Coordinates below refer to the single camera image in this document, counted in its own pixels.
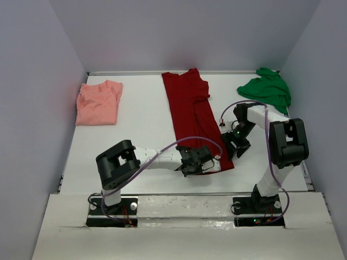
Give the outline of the red t shirt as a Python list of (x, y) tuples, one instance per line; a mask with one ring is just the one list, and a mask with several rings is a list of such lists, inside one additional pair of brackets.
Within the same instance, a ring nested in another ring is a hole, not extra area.
[(201, 79), (199, 71), (189, 69), (179, 75), (170, 72), (162, 74), (176, 139), (204, 137), (222, 148), (221, 170), (231, 170), (234, 164), (228, 158), (221, 132), (209, 103), (208, 82)]

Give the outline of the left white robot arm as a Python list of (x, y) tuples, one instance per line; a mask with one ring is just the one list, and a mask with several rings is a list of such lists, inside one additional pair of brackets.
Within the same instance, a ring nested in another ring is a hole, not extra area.
[(144, 170), (180, 171), (187, 176), (215, 173), (221, 170), (221, 147), (203, 138), (218, 149), (213, 155), (208, 146), (192, 148), (174, 142), (162, 149), (140, 148), (131, 140), (123, 140), (96, 157), (101, 180), (101, 211), (112, 218), (121, 207), (121, 189)]

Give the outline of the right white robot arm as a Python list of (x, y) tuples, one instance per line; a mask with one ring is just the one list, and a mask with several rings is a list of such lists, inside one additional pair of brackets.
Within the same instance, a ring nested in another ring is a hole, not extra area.
[(289, 173), (309, 156), (304, 122), (271, 112), (268, 106), (254, 100), (231, 104), (235, 122), (219, 119), (221, 138), (229, 160), (240, 158), (251, 147), (247, 139), (255, 126), (265, 131), (268, 166), (249, 197), (234, 199), (231, 210), (235, 215), (261, 214), (279, 203), (279, 192)]

